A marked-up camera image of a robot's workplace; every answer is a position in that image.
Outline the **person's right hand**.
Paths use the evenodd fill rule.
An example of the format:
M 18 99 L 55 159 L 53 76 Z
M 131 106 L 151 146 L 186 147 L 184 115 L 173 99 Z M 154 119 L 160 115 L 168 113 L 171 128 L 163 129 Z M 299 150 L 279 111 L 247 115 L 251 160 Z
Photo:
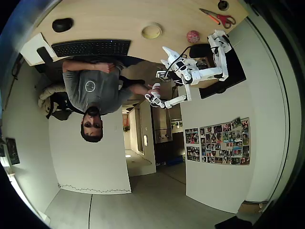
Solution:
M 146 94 L 152 94 L 152 93 L 160 93 L 160 86 L 155 85 L 148 85 L 149 89 L 147 90 Z

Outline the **person's left hand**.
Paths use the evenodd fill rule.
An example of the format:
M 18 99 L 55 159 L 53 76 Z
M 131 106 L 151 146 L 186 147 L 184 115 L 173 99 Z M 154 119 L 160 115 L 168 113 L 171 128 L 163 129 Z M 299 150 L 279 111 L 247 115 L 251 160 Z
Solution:
M 114 71 L 116 68 L 116 65 L 113 63 L 103 63 L 101 66 L 101 71 L 105 72 L 105 73 L 110 73 L 112 71 Z

